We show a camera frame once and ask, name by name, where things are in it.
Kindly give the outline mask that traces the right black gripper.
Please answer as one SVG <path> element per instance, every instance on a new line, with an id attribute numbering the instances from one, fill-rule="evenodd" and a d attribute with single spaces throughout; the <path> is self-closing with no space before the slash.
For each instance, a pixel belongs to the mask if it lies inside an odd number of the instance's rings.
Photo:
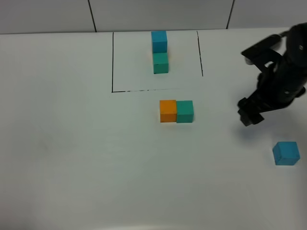
<path id="1" fill-rule="evenodd" d="M 262 73 L 257 89 L 238 104 L 240 121 L 246 127 L 256 125 L 264 120 L 260 113 L 288 107 L 304 93 L 306 82 L 306 66 L 300 67 L 283 57 Z"/>

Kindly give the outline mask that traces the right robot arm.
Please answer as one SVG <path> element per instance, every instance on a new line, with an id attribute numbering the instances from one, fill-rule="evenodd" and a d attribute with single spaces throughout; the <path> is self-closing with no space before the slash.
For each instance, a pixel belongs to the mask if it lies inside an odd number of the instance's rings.
<path id="1" fill-rule="evenodd" d="M 306 92 L 306 23 L 272 34 L 241 54 L 247 64 L 260 70 L 256 90 L 237 104 L 245 126 L 260 123 L 264 119 L 262 113 L 284 109 Z"/>

